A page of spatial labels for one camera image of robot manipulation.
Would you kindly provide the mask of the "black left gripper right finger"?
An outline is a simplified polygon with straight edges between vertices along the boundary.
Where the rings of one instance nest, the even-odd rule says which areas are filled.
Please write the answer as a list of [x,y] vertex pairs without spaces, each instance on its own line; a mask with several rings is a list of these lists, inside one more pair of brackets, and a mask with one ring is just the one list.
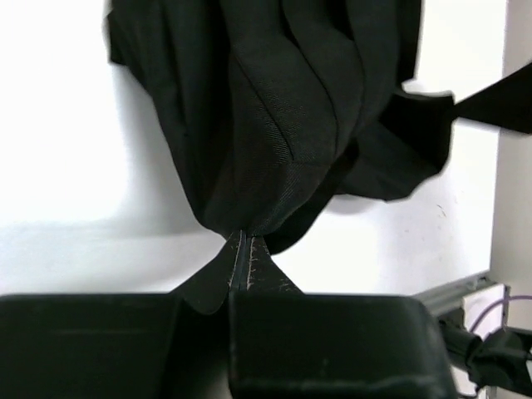
[[241,235],[228,297],[235,398],[455,398],[440,328],[408,296],[301,293]]

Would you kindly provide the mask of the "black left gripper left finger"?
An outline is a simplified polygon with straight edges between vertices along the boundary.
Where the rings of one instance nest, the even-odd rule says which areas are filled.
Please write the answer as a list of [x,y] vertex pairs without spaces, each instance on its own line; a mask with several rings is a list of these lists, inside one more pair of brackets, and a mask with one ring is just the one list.
[[242,235],[169,293],[1,298],[3,398],[157,398],[180,311],[224,303]]

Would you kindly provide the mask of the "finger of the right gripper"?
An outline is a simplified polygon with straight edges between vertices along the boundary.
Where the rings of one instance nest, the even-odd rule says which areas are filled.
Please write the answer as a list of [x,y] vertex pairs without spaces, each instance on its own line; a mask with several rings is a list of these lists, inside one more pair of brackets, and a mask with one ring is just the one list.
[[531,63],[455,105],[458,117],[531,133]]

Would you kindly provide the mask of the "black pleated skirt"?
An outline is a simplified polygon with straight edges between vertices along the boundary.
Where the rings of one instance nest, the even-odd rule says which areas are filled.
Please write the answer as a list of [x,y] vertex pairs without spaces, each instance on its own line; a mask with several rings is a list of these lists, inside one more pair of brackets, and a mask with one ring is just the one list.
[[447,162],[453,98],[402,87],[419,1],[114,1],[106,22],[215,233],[278,254],[334,195],[400,200]]

